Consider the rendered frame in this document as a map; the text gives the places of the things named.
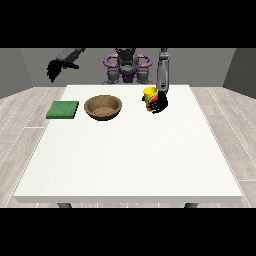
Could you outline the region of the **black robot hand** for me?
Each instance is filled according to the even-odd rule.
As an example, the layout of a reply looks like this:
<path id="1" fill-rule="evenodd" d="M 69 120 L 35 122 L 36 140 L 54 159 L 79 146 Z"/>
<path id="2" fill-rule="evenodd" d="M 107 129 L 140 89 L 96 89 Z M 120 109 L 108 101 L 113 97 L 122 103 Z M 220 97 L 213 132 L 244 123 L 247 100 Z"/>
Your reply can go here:
<path id="1" fill-rule="evenodd" d="M 74 63 L 69 63 L 65 61 L 52 60 L 47 67 L 47 76 L 51 82 L 54 82 L 57 76 L 61 73 L 64 68 L 78 69 L 79 66 Z"/>
<path id="2" fill-rule="evenodd" d="M 158 92 L 158 99 L 150 104 L 153 114 L 160 113 L 168 106 L 167 96 L 164 92 Z"/>

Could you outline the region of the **yellow cup with melon print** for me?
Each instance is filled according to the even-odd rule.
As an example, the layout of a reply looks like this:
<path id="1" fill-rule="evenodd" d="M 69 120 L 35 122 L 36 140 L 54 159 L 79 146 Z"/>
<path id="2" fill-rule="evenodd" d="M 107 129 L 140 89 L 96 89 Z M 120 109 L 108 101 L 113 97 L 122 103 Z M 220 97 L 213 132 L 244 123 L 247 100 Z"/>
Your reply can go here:
<path id="1" fill-rule="evenodd" d="M 147 87 L 143 91 L 146 108 L 151 112 L 150 104 L 158 99 L 158 89 L 156 87 Z"/>

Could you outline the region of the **green square pad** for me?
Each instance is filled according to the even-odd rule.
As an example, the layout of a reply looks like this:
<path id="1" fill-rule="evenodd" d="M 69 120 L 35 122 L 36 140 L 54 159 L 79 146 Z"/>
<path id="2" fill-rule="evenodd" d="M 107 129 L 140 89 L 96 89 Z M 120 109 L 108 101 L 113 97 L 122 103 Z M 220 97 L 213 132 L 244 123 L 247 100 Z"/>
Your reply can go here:
<path id="1" fill-rule="evenodd" d="M 54 101 L 46 114 L 46 118 L 73 119 L 78 106 L 78 101 Z"/>

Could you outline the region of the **brown wooden bowl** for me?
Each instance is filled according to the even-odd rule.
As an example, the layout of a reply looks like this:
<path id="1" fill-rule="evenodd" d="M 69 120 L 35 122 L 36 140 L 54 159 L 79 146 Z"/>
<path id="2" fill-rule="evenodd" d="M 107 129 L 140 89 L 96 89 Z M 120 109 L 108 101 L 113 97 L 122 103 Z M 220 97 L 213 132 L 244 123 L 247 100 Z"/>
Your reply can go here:
<path id="1" fill-rule="evenodd" d="M 85 112 L 97 121 L 108 121 L 115 118 L 121 108 L 121 100 L 112 95 L 94 96 L 84 103 Z"/>

